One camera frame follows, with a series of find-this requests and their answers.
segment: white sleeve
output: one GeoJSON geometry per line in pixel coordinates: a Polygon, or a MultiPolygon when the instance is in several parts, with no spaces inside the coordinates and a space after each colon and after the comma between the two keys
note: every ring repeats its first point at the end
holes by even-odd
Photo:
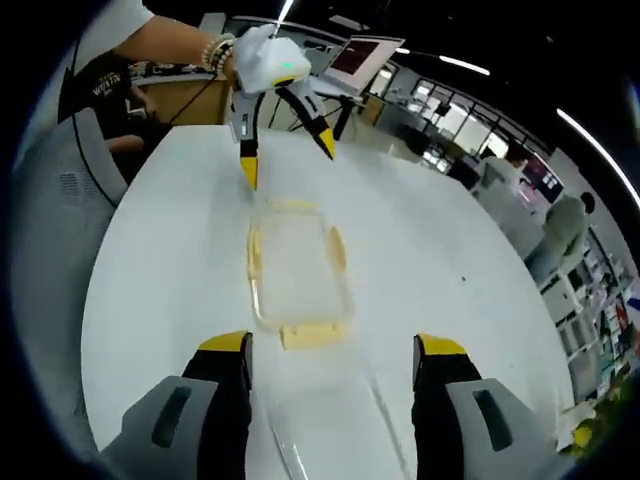
{"type": "Polygon", "coordinates": [[[82,35],[76,73],[98,55],[120,45],[152,17],[142,0],[111,0],[82,35]]]}

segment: ceiling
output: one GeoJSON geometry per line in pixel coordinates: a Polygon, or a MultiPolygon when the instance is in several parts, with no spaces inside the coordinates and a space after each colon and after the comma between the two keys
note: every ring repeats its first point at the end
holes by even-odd
{"type": "MultiPolygon", "coordinates": [[[[198,24],[204,12],[277,18],[284,0],[146,0],[152,10],[198,24]]],[[[613,155],[640,191],[640,149],[625,88],[640,86],[632,12],[563,4],[510,7],[415,0],[296,0],[286,18],[348,37],[335,14],[370,27],[367,33],[406,39],[409,55],[393,60],[504,112],[552,149],[562,148],[609,206],[618,224],[640,215],[603,158],[556,115],[560,107],[613,155]],[[490,76],[446,64],[446,55],[487,68],[490,76]]]]}

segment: person in background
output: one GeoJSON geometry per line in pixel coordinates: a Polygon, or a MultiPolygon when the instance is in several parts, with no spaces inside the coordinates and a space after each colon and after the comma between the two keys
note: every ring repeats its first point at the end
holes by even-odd
{"type": "Polygon", "coordinates": [[[127,183],[171,129],[160,123],[153,100],[131,83],[129,62],[113,51],[93,59],[62,87],[60,118],[92,108],[109,151],[127,183]],[[130,118],[126,100],[146,118],[130,118]]]}
{"type": "Polygon", "coordinates": [[[480,175],[477,187],[488,189],[493,182],[500,181],[509,191],[516,193],[520,185],[520,177],[527,166],[531,153],[519,143],[511,141],[504,158],[489,156],[483,158],[476,167],[480,175]]]}
{"type": "Polygon", "coordinates": [[[551,206],[543,226],[544,237],[524,263],[536,282],[542,284],[562,261],[582,246],[588,228],[587,215],[596,206],[593,195],[580,198],[565,195],[551,206]]]}
{"type": "MultiPolygon", "coordinates": [[[[171,18],[154,15],[141,0],[110,0],[72,45],[58,69],[49,79],[33,111],[15,161],[20,163],[26,150],[55,128],[60,113],[60,94],[65,76],[81,72],[94,58],[105,52],[132,62],[199,65],[212,72],[218,66],[223,43],[233,42],[224,35],[212,35],[171,18]]],[[[233,48],[221,65],[222,74],[237,88],[233,48]]]]}

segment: bracelet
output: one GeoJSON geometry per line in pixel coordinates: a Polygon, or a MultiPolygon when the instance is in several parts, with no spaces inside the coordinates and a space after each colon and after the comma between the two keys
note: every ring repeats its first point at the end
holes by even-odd
{"type": "Polygon", "coordinates": [[[235,37],[231,33],[225,33],[219,37],[212,38],[202,49],[200,54],[200,65],[205,69],[211,69],[212,56],[225,42],[233,41],[235,37]]]}
{"type": "Polygon", "coordinates": [[[233,40],[224,40],[220,45],[218,45],[207,61],[209,71],[218,74],[222,72],[224,63],[226,63],[227,59],[231,55],[232,47],[233,40]]]}

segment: office chair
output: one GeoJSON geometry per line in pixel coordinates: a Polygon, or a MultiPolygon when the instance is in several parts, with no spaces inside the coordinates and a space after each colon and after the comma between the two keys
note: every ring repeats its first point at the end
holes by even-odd
{"type": "Polygon", "coordinates": [[[12,315],[56,429],[88,459],[95,444],[80,370],[84,303],[102,239],[126,184],[91,110],[54,128],[12,175],[12,315]]]}

